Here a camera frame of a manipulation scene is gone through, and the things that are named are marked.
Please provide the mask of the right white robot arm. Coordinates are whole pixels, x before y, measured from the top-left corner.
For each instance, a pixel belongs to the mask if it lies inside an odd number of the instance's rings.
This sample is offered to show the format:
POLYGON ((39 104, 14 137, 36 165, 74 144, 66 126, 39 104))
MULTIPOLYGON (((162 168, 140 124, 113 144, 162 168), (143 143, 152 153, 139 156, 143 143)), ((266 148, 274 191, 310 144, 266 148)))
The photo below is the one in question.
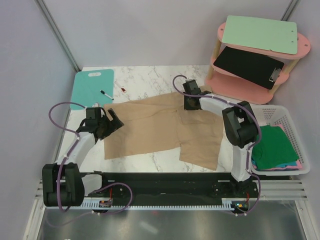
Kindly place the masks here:
POLYGON ((252 148, 261 138, 260 126, 247 101, 232 103, 209 91, 202 91, 196 80, 182 84, 185 110, 205 110, 221 114, 227 140, 232 145, 233 164, 229 191, 240 197, 249 191, 252 183, 250 160, 252 148))

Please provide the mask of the beige t shirt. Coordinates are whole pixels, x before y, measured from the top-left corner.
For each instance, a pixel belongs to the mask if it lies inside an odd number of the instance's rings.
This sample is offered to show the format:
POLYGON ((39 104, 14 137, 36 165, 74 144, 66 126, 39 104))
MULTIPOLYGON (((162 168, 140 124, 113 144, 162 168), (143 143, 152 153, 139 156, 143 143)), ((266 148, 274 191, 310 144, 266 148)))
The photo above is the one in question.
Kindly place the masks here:
POLYGON ((115 159, 180 148, 179 159, 215 171, 223 119, 207 110, 185 110, 178 92, 104 105, 123 127, 104 139, 104 158, 115 159))

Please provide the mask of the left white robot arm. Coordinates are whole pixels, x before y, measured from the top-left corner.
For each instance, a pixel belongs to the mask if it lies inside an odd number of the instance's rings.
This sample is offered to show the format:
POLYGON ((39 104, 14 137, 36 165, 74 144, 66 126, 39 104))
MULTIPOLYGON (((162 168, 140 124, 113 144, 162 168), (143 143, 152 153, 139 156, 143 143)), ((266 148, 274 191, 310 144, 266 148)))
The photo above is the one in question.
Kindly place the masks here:
POLYGON ((83 181, 80 172, 89 151, 99 140, 104 140, 124 126, 112 108, 88 107, 85 118, 80 122, 73 142, 67 152, 52 164, 42 168, 43 201, 47 207, 78 207, 91 191, 99 197, 106 196, 110 191, 108 182, 94 174, 83 181))

